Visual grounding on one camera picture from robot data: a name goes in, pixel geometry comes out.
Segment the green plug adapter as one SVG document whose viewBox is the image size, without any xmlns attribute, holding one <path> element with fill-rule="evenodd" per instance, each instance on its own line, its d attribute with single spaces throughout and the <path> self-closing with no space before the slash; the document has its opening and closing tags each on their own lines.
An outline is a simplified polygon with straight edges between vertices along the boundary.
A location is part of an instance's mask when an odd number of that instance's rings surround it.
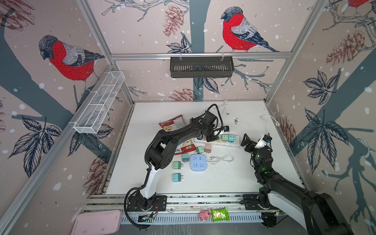
<svg viewBox="0 0 376 235">
<path fill-rule="evenodd" d="M 204 148 L 202 146 L 198 146 L 196 148 L 196 152 L 197 152 L 197 154 L 203 154 L 204 153 Z"/>
<path fill-rule="evenodd" d="M 229 135 L 222 134 L 222 135 L 221 135 L 221 140 L 222 140 L 223 142 L 227 142 L 227 141 L 229 140 Z"/>
<path fill-rule="evenodd" d="M 172 165 L 172 168 L 174 170 L 180 170 L 182 168 L 183 164 L 181 161 L 174 161 L 173 162 L 173 165 Z"/>
</svg>

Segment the pink plastic tray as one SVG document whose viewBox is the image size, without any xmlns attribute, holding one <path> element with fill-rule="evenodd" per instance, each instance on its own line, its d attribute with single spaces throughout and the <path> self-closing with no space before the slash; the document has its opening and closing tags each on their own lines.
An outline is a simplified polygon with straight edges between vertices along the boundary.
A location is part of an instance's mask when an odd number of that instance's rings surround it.
<svg viewBox="0 0 376 235">
<path fill-rule="evenodd" d="M 110 235 L 120 229 L 122 211 L 97 211 L 80 214 L 74 223 L 72 235 Z"/>
</svg>

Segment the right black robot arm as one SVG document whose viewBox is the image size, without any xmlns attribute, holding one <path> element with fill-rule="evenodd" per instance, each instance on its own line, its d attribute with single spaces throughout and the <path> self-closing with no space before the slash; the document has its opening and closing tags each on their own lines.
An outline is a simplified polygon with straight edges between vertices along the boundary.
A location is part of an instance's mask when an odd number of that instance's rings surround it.
<svg viewBox="0 0 376 235">
<path fill-rule="evenodd" d="M 310 235 L 352 235 L 350 225 L 330 195 L 304 189 L 273 169 L 271 141 L 270 135 L 264 135 L 254 142 L 247 134 L 241 141 L 244 150 L 251 154 L 250 164 L 262 186 L 258 205 L 282 210 Z"/>
</svg>

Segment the red white snack bag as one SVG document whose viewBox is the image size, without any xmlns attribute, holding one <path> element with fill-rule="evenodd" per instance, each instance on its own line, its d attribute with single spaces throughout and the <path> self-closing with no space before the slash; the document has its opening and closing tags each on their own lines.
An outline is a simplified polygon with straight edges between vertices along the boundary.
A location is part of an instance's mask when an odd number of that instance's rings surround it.
<svg viewBox="0 0 376 235">
<path fill-rule="evenodd" d="M 163 130 L 165 130 L 166 132 L 170 132 L 170 131 L 176 131 L 178 129 L 181 129 L 181 128 L 185 127 L 186 124 L 184 122 L 183 115 L 178 115 L 178 116 L 171 118 L 167 121 L 160 122 L 159 126 Z M 183 142 L 182 144 L 178 145 L 174 155 L 183 154 L 185 148 L 187 146 L 192 145 L 192 144 L 193 144 L 193 140 L 189 139 L 189 140 Z"/>
</svg>

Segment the white colourful power strip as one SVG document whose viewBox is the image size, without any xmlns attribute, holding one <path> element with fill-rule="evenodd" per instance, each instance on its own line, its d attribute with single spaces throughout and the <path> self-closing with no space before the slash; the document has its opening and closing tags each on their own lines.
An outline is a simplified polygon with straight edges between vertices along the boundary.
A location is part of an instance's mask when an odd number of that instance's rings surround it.
<svg viewBox="0 0 376 235">
<path fill-rule="evenodd" d="M 199 138 L 194 138 L 193 141 L 197 144 L 211 144 L 215 146 L 226 146 L 226 147 L 240 147 L 240 137 L 236 136 L 236 140 L 233 143 L 223 142 L 221 139 L 217 141 L 208 142 L 205 136 L 200 136 Z"/>
</svg>

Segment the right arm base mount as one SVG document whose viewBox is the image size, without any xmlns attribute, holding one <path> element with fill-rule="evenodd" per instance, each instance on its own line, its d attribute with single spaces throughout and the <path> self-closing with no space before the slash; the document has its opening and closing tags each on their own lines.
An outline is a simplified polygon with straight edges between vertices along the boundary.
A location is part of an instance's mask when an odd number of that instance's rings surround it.
<svg viewBox="0 0 376 235">
<path fill-rule="evenodd" d="M 243 199 L 240 204 L 245 207 L 246 211 L 260 211 L 268 210 L 268 208 L 263 208 L 259 204 L 258 194 L 244 194 Z"/>
</svg>

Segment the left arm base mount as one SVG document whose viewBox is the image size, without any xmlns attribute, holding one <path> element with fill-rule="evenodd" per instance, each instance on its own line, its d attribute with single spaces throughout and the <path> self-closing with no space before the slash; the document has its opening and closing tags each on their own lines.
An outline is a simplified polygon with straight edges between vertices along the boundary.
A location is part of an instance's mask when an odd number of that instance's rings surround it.
<svg viewBox="0 0 376 235">
<path fill-rule="evenodd" d="M 166 195 L 155 195 L 150 199 L 141 199 L 141 197 L 142 196 L 129 196 L 127 201 L 124 201 L 124 209 L 128 212 L 163 212 L 166 210 Z"/>
</svg>

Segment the green snack packet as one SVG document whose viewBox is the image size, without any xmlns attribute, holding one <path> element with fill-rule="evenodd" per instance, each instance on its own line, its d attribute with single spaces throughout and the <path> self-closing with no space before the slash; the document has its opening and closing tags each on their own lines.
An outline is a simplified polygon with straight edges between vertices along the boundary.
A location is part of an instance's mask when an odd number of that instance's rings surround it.
<svg viewBox="0 0 376 235">
<path fill-rule="evenodd" d="M 230 220 L 229 212 L 226 207 L 216 210 L 211 209 L 211 217 L 213 222 Z"/>
</svg>

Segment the blue cube power socket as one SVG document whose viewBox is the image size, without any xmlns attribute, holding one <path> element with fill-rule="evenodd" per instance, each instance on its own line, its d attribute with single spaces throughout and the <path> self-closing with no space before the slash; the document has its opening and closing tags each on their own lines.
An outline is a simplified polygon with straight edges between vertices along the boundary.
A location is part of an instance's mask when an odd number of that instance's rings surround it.
<svg viewBox="0 0 376 235">
<path fill-rule="evenodd" d="M 205 171 L 207 169 L 207 157 L 204 154 L 191 155 L 190 167 L 192 171 Z"/>
</svg>

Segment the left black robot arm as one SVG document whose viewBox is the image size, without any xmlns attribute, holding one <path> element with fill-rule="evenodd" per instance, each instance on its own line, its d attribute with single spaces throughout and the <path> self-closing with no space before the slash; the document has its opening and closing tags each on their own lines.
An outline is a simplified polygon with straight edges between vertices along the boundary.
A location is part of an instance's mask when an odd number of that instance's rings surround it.
<svg viewBox="0 0 376 235">
<path fill-rule="evenodd" d="M 133 187 L 127 192 L 124 211 L 128 211 L 132 195 L 135 195 L 137 204 L 143 210 L 152 207 L 162 170 L 172 162 L 180 144 L 199 136 L 205 136 L 207 141 L 213 142 L 219 138 L 224 127 L 218 105 L 212 104 L 203 114 L 191 118 L 187 126 L 169 132 L 160 130 L 145 152 L 145 163 L 148 165 L 145 181 L 140 187 Z"/>
</svg>

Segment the pink pig toy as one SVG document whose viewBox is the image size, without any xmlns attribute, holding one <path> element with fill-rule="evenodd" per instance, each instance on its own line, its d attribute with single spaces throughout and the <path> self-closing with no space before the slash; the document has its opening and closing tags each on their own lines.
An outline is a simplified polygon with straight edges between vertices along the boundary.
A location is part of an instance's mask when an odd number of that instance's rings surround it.
<svg viewBox="0 0 376 235">
<path fill-rule="evenodd" d="M 211 210 L 201 210 L 198 217 L 201 221 L 207 221 L 212 218 L 212 212 Z"/>
</svg>

